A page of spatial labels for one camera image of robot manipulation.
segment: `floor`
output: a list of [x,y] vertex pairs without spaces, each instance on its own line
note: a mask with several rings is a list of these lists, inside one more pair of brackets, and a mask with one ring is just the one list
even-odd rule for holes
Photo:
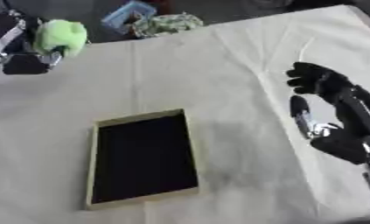
[[[87,26],[92,42],[121,40],[121,37],[115,32],[101,27],[100,19],[127,0],[9,1],[15,8],[32,15],[81,21]],[[261,9],[254,1],[256,0],[171,0],[171,10],[172,13],[185,11],[196,15],[203,19],[207,25],[335,4],[355,4],[370,16],[370,0],[295,0],[290,7],[273,10]]]

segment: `fabric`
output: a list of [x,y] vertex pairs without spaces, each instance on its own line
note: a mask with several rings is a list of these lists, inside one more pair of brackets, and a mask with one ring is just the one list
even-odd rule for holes
[[87,42],[87,29],[78,22],[53,19],[42,24],[33,43],[35,51],[48,54],[52,49],[64,46],[65,56],[77,56]]
[[153,38],[170,33],[190,31],[203,25],[204,22],[199,18],[183,13],[140,19],[133,24],[133,31],[138,38]]
[[[0,74],[0,223],[290,224],[370,215],[362,168],[312,149],[285,72],[308,61],[370,92],[370,20],[345,6],[99,44],[47,75]],[[307,97],[315,119],[334,110]],[[185,109],[200,193],[81,211],[94,121]]]

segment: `green object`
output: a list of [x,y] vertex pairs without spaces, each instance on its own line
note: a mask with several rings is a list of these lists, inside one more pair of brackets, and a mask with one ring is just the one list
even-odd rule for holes
[[38,28],[33,49],[38,53],[47,54],[57,46],[64,46],[65,56],[75,57],[86,42],[87,29],[83,24],[54,19]]
[[164,15],[139,20],[133,24],[133,31],[139,38],[153,38],[165,34],[190,31],[204,23],[190,14]]

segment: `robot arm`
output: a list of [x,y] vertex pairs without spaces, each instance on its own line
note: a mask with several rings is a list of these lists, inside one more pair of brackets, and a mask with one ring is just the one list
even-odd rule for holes
[[363,176],[370,186],[370,93],[353,85],[343,74],[310,63],[295,63],[287,75],[293,78],[288,85],[297,94],[319,95],[334,106],[343,123],[340,128],[314,122],[306,100],[294,95],[290,100],[291,115],[311,140],[311,146],[355,165],[366,164]]

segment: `crumpled cloth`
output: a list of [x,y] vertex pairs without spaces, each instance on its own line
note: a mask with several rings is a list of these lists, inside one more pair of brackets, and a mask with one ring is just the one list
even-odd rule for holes
[[163,15],[140,19],[132,27],[138,38],[154,38],[170,33],[190,31],[203,26],[204,22],[190,14]]
[[[290,118],[297,60],[370,91],[370,19],[355,8],[91,45],[47,75],[0,74],[0,223],[292,224],[370,215],[362,167],[312,149]],[[307,97],[315,119],[333,109]],[[200,193],[82,211],[94,121],[185,109]]]

